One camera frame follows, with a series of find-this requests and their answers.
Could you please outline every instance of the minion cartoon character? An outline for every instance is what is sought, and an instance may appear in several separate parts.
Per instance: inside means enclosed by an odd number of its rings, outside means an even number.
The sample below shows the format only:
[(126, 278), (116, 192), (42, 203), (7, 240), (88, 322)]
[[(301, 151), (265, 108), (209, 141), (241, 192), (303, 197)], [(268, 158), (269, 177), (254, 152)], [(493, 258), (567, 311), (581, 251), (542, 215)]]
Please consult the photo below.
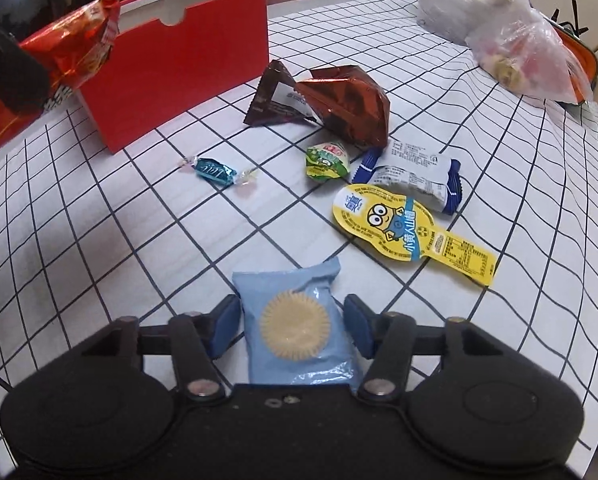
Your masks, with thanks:
[(389, 242), (401, 240), (405, 234), (403, 207), (394, 209), (385, 204), (375, 204), (368, 211), (367, 220), (372, 227), (379, 229)]

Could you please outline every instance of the checkered tablecloth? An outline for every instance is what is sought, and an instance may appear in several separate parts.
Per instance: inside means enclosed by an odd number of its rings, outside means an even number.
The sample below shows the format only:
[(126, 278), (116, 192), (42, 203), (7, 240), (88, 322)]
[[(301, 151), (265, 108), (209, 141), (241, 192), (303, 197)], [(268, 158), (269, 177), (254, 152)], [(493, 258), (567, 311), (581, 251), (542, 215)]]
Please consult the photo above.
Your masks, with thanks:
[[(340, 232), (331, 205), (345, 183), (316, 184), (304, 169), (306, 147), (331, 135), (309, 123), (247, 128), (256, 80), (116, 155), (74, 100), (0, 164), (0, 377), (18, 383), (119, 316), (207, 312), (233, 291), (233, 270), (338, 255), (338, 301), (356, 293), (420, 324), (466, 317), (569, 384), (586, 414), (569, 460), (582, 474), (598, 442), (598, 107), (570, 115), (510, 94), (470, 51), (423, 30), (415, 5), (346, 1), (275, 18), (270, 54), (297, 79), (362, 66), (388, 92), (392, 136), (461, 161), (464, 200), (435, 221), (498, 255), (490, 288)], [(177, 169), (196, 154), (257, 167), (256, 183), (222, 189)], [(415, 358), (409, 388), (438, 361)], [(248, 380), (246, 364), (242, 338), (217, 361), (228, 384)], [(146, 371), (173, 386), (169, 358), (147, 358)], [(0, 434), (0, 474), (12, 467)]]

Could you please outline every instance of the yellow spoon-shaped package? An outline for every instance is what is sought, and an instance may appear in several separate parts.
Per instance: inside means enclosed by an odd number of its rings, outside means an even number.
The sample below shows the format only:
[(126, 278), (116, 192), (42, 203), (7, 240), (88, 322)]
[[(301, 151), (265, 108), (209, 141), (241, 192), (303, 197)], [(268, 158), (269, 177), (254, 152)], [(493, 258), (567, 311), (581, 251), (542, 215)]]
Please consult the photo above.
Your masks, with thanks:
[(368, 184), (341, 189), (332, 204), (337, 222), (385, 256), (404, 262), (429, 256), (490, 285), (497, 258), (454, 233), (435, 226), (419, 202)]

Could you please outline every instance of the metal screw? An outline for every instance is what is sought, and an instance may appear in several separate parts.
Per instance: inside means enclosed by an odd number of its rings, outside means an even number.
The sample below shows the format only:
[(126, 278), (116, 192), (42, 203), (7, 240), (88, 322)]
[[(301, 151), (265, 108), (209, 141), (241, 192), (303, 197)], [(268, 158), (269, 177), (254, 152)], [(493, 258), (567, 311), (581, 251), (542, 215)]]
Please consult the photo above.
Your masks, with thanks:
[(197, 397), (209, 397), (219, 391), (219, 384), (210, 379), (197, 379), (188, 383), (188, 392)]
[(364, 390), (376, 396), (390, 395), (396, 386), (388, 379), (370, 379), (364, 383)]
[(269, 408), (281, 408), (283, 402), (280, 399), (266, 399), (264, 404)]

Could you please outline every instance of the red foil wrapper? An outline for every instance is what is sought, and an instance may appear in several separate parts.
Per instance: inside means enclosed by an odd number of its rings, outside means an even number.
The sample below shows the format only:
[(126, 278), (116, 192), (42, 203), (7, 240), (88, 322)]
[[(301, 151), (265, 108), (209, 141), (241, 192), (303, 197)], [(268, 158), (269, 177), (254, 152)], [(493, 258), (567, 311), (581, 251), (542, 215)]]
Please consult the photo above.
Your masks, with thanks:
[(337, 66), (310, 72), (313, 77), (298, 82), (295, 89), (327, 129), (365, 148), (386, 147), (390, 101), (362, 68)]
[(50, 91), (42, 106), (21, 105), (25, 112), (12, 111), (0, 100), (0, 147), (95, 75), (119, 32), (119, 11), (119, 0), (96, 0), (19, 44), (47, 71)]

